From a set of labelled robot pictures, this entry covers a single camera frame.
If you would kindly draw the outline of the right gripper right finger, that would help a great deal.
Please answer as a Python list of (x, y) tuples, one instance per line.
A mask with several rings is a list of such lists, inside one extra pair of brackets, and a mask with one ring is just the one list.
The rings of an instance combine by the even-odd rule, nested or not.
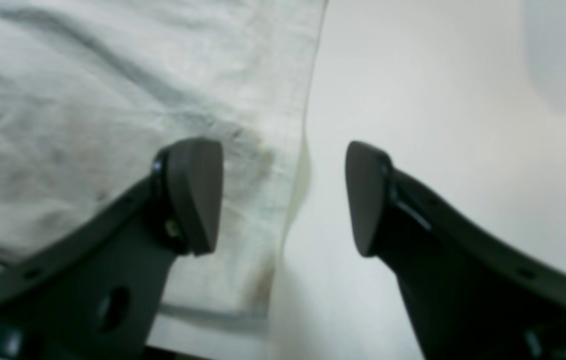
[(427, 360), (566, 360), (566, 273), (493, 237), (389, 155), (352, 141), (358, 253), (394, 273)]

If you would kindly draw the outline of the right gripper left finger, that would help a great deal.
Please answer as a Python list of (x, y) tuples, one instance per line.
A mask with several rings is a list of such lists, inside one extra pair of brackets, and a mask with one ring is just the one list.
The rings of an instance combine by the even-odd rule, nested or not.
[(0, 271), (0, 360), (138, 360), (178, 256), (216, 250), (220, 141), (157, 153), (150, 175), (78, 230)]

